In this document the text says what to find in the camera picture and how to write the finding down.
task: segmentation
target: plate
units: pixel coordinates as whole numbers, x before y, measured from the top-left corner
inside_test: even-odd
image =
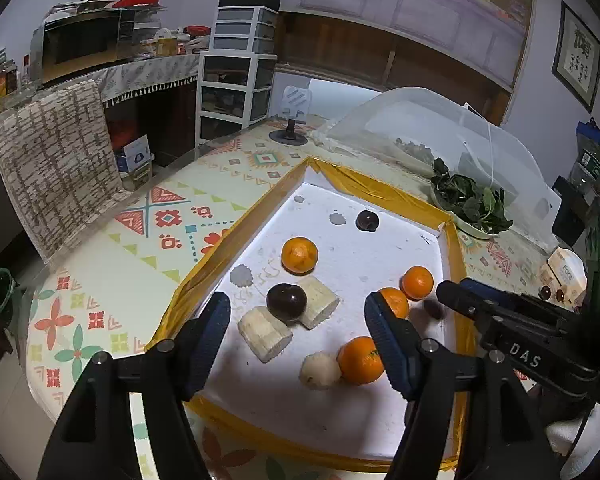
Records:
[[[449,213],[452,216],[452,218],[454,219],[454,224],[456,224],[460,228],[461,231],[464,231],[468,235],[471,235],[474,238],[478,238],[478,240],[491,240],[492,238],[495,238],[496,236],[498,236],[498,235],[493,235],[490,233],[485,233],[484,231],[478,229],[477,227],[474,227],[471,224],[468,224],[467,222],[462,220],[453,211],[447,211],[445,208],[443,208],[440,205],[440,202],[438,202],[438,198],[436,197],[436,192],[435,192],[433,186],[431,186],[431,199],[433,200],[434,205],[438,209],[442,209],[442,211],[446,211],[447,213]]]

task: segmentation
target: bottle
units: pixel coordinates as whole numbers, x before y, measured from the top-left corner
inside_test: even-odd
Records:
[[[27,54],[22,62],[22,86],[29,84],[31,81],[29,77],[29,54]]]
[[[18,67],[13,62],[13,59],[7,61],[6,71],[6,94],[15,92],[18,89]]]
[[[7,63],[4,62],[0,65],[0,97],[7,95]]]

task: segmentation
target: yellow tape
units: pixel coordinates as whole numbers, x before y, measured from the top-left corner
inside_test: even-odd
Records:
[[[266,224],[270,216],[302,182],[304,172],[308,166],[323,174],[339,192],[357,196],[434,230],[438,230],[439,226],[443,224],[451,279],[454,282],[460,282],[466,277],[458,232],[448,213],[400,189],[357,171],[308,157],[287,173],[242,215],[220,242],[191,269],[191,272],[174,292],[171,303],[162,316],[154,337],[147,345],[148,348],[161,339],[174,337],[178,333],[184,322],[189,319],[200,303],[208,296],[213,286],[228,271],[235,257],[250,243],[254,234],[258,232],[262,225]],[[456,326],[456,352],[475,355],[472,322],[460,315],[456,315],[454,320]],[[216,424],[239,434],[244,439],[258,442],[260,447],[269,452],[286,454],[324,467],[360,472],[386,472],[391,463],[389,461],[349,458],[300,446],[241,420],[202,396],[196,396],[187,405],[203,418],[213,420]],[[441,464],[441,469],[449,469],[458,462],[465,414],[466,396],[458,394],[454,416],[454,453],[452,457]]]

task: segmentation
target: spinach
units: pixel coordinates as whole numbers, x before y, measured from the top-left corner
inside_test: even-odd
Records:
[[[441,158],[433,161],[431,177],[436,199],[442,208],[489,234],[506,231],[513,222],[504,216],[504,190],[480,189],[475,180],[464,175],[449,175]]]

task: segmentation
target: red box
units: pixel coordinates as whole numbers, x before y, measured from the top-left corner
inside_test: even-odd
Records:
[[[159,0],[118,0],[111,8],[117,9],[119,7],[132,7],[134,5],[157,5]]]

